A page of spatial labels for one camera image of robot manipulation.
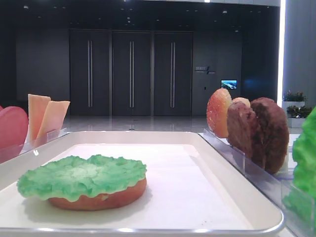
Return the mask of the left clear acrylic rack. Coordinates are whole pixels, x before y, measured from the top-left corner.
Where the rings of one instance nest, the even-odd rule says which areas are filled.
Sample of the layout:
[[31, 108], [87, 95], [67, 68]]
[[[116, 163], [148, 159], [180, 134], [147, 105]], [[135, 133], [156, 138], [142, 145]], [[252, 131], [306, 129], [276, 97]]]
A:
[[63, 135], [68, 134], [66, 128], [63, 128], [61, 130], [53, 130], [48, 133], [46, 133], [44, 136], [42, 136], [39, 139], [25, 142], [21, 145], [14, 145], [11, 147], [3, 148], [0, 150], [0, 162], [4, 163], [8, 160], [11, 160], [25, 152], [28, 152], [30, 150], [36, 149], [37, 147], [44, 145], [50, 141], [53, 141]]

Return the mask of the sesame bun top outer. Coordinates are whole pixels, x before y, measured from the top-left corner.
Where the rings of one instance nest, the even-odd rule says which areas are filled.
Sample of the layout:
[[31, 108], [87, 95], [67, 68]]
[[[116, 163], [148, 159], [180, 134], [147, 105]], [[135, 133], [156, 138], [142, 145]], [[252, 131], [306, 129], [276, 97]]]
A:
[[231, 103], [231, 95], [225, 88], [217, 89], [208, 100], [206, 109], [207, 124], [219, 138], [228, 137], [227, 112]]

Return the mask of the dark triple door cabinet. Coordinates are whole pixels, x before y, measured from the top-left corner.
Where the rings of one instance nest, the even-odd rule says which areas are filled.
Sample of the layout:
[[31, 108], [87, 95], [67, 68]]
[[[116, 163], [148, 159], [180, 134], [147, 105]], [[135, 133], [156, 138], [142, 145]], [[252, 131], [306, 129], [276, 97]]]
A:
[[71, 114], [189, 116], [191, 33], [70, 31]]

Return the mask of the standing green lettuce leaf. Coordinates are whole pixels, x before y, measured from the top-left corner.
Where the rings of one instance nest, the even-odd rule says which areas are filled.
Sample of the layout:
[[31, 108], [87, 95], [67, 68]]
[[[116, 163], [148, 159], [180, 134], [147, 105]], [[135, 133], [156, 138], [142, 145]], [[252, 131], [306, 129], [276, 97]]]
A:
[[302, 125], [302, 133], [293, 142], [292, 157], [297, 162], [293, 172], [294, 189], [284, 198], [288, 208], [306, 217], [311, 216], [316, 202], [316, 110]]

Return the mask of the bun bottom under lettuce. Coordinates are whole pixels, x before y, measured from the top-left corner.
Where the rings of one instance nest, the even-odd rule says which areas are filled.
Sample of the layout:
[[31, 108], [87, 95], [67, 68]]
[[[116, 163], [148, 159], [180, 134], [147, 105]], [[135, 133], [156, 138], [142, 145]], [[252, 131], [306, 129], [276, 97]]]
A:
[[128, 187], [124, 191], [113, 194], [99, 194], [96, 197], [81, 195], [78, 200], [70, 202], [65, 198], [53, 197], [48, 201], [55, 207], [74, 210], [74, 211], [98, 211], [106, 209], [120, 208], [129, 205], [139, 199], [147, 185], [147, 179], [144, 178], [137, 182], [135, 186]]

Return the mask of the small brown meat patty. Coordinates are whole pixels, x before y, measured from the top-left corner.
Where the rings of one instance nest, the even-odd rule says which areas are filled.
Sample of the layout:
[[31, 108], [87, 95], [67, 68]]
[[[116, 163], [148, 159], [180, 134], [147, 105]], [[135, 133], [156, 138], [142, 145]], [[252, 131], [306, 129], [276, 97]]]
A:
[[251, 159], [261, 148], [260, 124], [255, 112], [241, 101], [233, 102], [227, 113], [229, 143]]

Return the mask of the right clear acrylic rack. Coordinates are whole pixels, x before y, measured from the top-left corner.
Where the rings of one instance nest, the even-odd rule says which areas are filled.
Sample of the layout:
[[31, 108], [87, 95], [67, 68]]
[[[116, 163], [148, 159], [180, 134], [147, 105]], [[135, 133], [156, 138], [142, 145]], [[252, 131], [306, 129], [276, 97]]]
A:
[[219, 139], [208, 128], [203, 137], [256, 188], [280, 207], [286, 216], [287, 228], [297, 237], [316, 235], [316, 201], [293, 185], [293, 168], [284, 168], [276, 175], [247, 159], [237, 148]]

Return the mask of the clear acrylic rack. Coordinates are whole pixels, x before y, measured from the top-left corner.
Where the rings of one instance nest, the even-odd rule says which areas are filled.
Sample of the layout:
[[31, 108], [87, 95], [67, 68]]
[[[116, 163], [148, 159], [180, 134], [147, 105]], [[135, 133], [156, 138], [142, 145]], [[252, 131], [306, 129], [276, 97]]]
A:
[[30, 150], [36, 149], [37, 147], [44, 145], [50, 141], [53, 141], [63, 135], [68, 134], [66, 128], [63, 128], [61, 130], [53, 130], [48, 133], [46, 133], [44, 136], [42, 136], [39, 139], [25, 142], [21, 145], [14, 145], [11, 147], [3, 148], [0, 150], [0, 162], [4, 163], [8, 160], [11, 160], [25, 152], [28, 152]]
[[293, 185], [293, 168], [284, 168], [276, 175], [247, 159], [237, 148], [219, 139], [208, 128], [203, 137], [256, 188], [280, 207], [286, 216], [287, 228], [297, 237], [316, 235], [316, 201]]

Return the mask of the small wall screen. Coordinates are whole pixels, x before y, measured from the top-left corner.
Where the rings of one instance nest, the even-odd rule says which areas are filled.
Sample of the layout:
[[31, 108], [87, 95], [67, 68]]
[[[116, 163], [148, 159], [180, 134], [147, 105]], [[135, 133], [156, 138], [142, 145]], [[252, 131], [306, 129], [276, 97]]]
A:
[[237, 81], [236, 80], [221, 80], [221, 88], [236, 90]]

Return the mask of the green lettuce leaf on tray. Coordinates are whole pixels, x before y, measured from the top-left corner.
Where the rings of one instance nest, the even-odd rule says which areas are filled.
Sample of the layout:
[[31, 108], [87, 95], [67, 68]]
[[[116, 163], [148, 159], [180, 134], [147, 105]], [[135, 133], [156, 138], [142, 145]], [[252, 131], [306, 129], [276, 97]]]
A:
[[140, 160], [68, 156], [28, 170], [18, 179], [17, 190], [25, 198], [65, 198], [73, 202], [82, 195], [94, 198], [124, 191], [144, 180], [146, 172]]

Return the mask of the orange cheese slice left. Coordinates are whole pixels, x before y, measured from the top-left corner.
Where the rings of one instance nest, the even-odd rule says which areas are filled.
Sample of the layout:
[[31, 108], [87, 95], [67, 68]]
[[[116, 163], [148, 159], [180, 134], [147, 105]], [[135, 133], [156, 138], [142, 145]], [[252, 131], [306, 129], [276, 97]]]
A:
[[28, 94], [29, 138], [37, 138], [46, 107], [51, 101], [49, 96]]

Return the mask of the white metal tray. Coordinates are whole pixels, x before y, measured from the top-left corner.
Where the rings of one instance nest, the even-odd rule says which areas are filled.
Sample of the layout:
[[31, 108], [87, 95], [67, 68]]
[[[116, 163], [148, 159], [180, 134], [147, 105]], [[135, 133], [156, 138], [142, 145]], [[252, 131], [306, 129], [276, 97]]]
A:
[[[67, 156], [124, 157], [147, 166], [147, 188], [112, 210], [66, 211], [25, 199], [16, 180]], [[199, 134], [72, 132], [0, 166], [3, 237], [276, 237], [285, 217]]]

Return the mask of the flower planter box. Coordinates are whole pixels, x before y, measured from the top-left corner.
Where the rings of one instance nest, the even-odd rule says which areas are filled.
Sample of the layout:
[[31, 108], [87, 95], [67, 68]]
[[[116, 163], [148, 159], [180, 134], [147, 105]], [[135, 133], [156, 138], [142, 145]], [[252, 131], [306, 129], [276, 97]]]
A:
[[290, 90], [283, 95], [282, 108], [285, 110], [290, 128], [301, 128], [312, 107], [307, 107], [306, 96], [299, 91], [292, 93]]

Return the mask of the bun half inner right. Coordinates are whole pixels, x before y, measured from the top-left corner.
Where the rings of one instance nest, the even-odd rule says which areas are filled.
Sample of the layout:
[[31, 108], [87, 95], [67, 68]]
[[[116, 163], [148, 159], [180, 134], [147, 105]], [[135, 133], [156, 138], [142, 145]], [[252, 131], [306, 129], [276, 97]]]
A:
[[235, 102], [242, 102], [244, 103], [247, 107], [251, 107], [250, 105], [250, 101], [247, 99], [247, 98], [243, 98], [243, 97], [237, 97], [237, 98], [234, 98], [232, 100], [233, 103]]

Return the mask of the large brown meat patty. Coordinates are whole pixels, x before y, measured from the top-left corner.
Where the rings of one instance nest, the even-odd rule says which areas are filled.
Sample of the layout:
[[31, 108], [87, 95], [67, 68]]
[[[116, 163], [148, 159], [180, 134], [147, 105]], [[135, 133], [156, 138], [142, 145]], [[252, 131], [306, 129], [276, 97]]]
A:
[[251, 103], [263, 134], [266, 156], [265, 170], [276, 174], [285, 161], [289, 143], [289, 130], [285, 111], [270, 98], [260, 97]]

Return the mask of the orange cheese slice right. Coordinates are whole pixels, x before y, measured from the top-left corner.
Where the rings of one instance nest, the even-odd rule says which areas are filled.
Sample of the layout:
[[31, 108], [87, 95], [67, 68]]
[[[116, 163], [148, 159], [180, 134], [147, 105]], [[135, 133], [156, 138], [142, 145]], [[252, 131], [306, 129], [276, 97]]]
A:
[[70, 101], [49, 101], [44, 112], [37, 139], [62, 128]]

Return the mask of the orange cheese slice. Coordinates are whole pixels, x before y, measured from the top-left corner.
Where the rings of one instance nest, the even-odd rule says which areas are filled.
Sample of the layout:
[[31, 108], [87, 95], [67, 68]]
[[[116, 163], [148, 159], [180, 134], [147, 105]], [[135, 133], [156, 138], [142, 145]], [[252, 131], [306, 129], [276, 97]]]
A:
[[37, 138], [46, 107], [51, 101], [49, 96], [28, 94], [29, 138]]
[[44, 112], [37, 139], [62, 128], [70, 101], [49, 101]]

